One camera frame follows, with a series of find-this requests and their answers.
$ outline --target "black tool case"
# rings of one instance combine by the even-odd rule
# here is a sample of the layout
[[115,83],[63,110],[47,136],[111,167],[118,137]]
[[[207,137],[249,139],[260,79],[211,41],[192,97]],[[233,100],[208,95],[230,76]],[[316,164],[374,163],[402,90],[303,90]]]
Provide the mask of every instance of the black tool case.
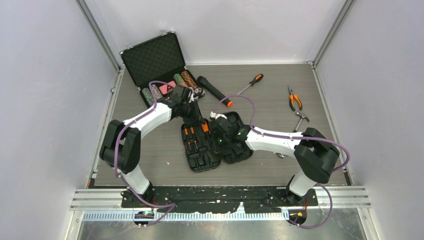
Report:
[[234,164],[250,158],[253,150],[245,141],[250,126],[244,125],[235,111],[223,113],[230,122],[231,143],[224,143],[220,137],[214,137],[210,131],[210,123],[202,117],[197,102],[191,103],[195,109],[194,119],[184,119],[181,126],[181,137],[188,166],[194,172],[215,169],[221,164]]
[[[199,86],[196,78],[187,70],[177,34],[173,31],[131,46],[121,51],[120,56],[147,107],[150,105],[141,90],[148,88],[151,81],[169,83],[174,80],[175,74],[187,71],[195,84]],[[205,91],[198,87],[194,97],[201,98],[204,95]]]

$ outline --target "pliers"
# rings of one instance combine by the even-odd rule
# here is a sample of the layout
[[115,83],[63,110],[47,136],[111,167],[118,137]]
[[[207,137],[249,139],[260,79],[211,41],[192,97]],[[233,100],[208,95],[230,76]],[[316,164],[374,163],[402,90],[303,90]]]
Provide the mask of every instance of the pliers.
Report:
[[293,90],[290,86],[288,86],[288,93],[290,94],[288,105],[290,106],[291,110],[296,111],[293,100],[296,100],[297,104],[299,105],[299,110],[302,110],[304,108],[302,102],[299,100],[297,94],[293,94]]

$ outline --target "gray table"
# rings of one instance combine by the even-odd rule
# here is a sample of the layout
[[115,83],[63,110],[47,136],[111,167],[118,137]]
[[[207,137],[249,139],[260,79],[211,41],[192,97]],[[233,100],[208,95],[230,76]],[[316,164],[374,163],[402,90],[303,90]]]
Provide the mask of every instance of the gray table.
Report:
[[[320,93],[310,65],[203,65],[189,66],[195,77],[206,77],[226,96],[237,94],[259,73],[264,74],[261,82],[248,88],[243,94],[251,97],[257,106],[254,125],[266,130],[292,132],[299,117],[289,107],[287,85],[298,94],[303,103],[303,113],[310,123],[304,121],[299,131],[307,127],[318,129],[332,139],[332,133],[321,101]],[[231,98],[233,106],[221,105],[218,112],[236,111],[245,124],[252,114],[251,104],[240,97]],[[209,92],[199,100],[203,117],[208,118],[218,100]],[[113,119],[120,121],[134,117],[146,110],[137,88],[126,72],[117,97]],[[286,185],[300,167],[294,158],[278,158],[272,152],[255,151],[248,160],[221,165],[205,172],[190,170],[183,151],[180,127],[181,118],[173,119],[154,129],[141,142],[140,167],[144,175],[156,186],[178,185]],[[98,166],[97,186],[122,185],[114,178],[112,168],[104,162]],[[346,185],[341,171],[331,175],[329,185]]]

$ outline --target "tool case lid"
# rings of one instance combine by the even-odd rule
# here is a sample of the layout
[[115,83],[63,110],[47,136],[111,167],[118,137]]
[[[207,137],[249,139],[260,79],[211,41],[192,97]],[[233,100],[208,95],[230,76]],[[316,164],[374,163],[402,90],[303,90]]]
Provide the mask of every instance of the tool case lid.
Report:
[[177,34],[170,31],[121,51],[120,57],[137,87],[184,69],[183,52]]

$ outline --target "toolbox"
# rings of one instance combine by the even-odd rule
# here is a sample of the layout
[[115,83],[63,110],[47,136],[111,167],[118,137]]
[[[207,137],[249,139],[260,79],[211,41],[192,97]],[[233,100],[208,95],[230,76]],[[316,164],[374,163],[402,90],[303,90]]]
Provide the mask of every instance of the toolbox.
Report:
[[[192,87],[195,98],[201,98],[205,95],[205,91],[199,87],[195,77],[186,67],[186,61],[184,60],[177,34],[174,31],[166,32],[148,41],[130,46],[119,54],[147,107],[150,107],[153,99],[150,91],[144,89],[149,88],[151,81],[162,81],[172,85],[181,84],[184,87]],[[181,83],[176,81],[176,74],[182,77],[178,78],[183,80]],[[167,97],[172,90],[167,85],[161,88],[160,84],[157,84],[157,88],[160,89],[160,93],[156,95],[159,97],[161,95]]]
[[225,136],[214,132],[213,124],[202,117],[198,102],[192,102],[195,109],[194,117],[183,118],[181,138],[184,145],[188,166],[194,172],[202,172],[217,168],[221,161],[234,164],[250,158],[253,150],[243,144],[247,139],[249,125],[244,125],[239,114],[235,111],[223,113],[229,124],[226,125],[228,134],[233,135],[233,141],[226,142]]

